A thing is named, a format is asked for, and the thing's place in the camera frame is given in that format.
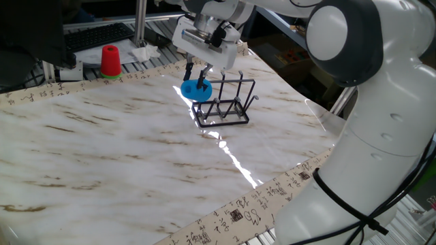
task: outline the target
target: marble surface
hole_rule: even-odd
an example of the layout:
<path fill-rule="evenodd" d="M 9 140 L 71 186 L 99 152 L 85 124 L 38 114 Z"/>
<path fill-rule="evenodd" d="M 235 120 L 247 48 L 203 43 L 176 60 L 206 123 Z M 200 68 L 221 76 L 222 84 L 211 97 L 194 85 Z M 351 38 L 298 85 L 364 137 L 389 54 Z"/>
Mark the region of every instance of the marble surface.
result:
<path fill-rule="evenodd" d="M 154 244 L 336 142 L 344 121 L 258 57 L 238 70 L 248 125 L 199 129 L 183 72 L 1 110 L 0 223 L 23 244 Z"/>

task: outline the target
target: red cup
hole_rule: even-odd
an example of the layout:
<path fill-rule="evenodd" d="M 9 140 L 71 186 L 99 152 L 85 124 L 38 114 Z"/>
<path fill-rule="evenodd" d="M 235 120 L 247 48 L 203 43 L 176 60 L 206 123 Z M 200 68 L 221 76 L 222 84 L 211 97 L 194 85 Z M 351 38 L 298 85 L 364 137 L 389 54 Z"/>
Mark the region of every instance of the red cup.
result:
<path fill-rule="evenodd" d="M 108 79 L 117 79 L 121 77 L 120 52 L 113 45 L 106 45 L 102 50 L 102 76 Z"/>

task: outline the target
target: keyboard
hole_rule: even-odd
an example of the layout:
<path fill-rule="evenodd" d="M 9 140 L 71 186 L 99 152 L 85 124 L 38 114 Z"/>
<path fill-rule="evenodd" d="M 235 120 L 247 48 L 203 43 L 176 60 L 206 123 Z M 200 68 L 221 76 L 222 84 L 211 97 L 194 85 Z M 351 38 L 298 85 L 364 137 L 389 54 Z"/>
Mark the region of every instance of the keyboard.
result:
<path fill-rule="evenodd" d="M 78 52 L 132 37 L 134 32 L 123 23 L 109 24 L 64 35 L 67 52 Z"/>

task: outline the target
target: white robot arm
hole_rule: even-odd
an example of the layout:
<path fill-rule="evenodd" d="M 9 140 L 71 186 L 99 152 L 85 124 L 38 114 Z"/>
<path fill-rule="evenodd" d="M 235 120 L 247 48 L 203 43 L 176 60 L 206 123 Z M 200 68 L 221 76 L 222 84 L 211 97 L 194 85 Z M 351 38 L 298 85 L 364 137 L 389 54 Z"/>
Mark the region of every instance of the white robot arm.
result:
<path fill-rule="evenodd" d="M 309 18 L 307 47 L 313 61 L 341 86 L 358 86 L 359 91 L 341 137 L 318 174 L 365 215 L 395 193 L 436 130 L 436 71 L 419 60 L 435 41 L 435 17 L 429 7 L 419 0 L 177 3 L 196 17 L 179 20 L 174 45 L 189 57 L 205 60 L 209 68 L 222 70 L 233 66 L 240 37 L 226 21 L 246 21 L 254 5 Z M 393 208 L 376 220 L 386 226 L 395 212 Z M 277 217 L 277 245 L 302 244 L 359 221 L 314 180 Z M 354 230 L 312 244 L 345 244 Z M 375 234 L 364 231 L 365 239 Z"/>

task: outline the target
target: computer monitor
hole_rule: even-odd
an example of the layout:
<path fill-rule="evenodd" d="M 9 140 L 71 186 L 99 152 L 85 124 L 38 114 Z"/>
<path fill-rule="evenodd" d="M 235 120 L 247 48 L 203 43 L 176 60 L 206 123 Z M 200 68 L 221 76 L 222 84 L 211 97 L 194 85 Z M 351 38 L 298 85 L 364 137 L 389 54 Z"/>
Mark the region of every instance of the computer monitor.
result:
<path fill-rule="evenodd" d="M 0 86 L 25 82 L 36 59 L 72 68 L 66 53 L 61 0 L 0 0 Z"/>

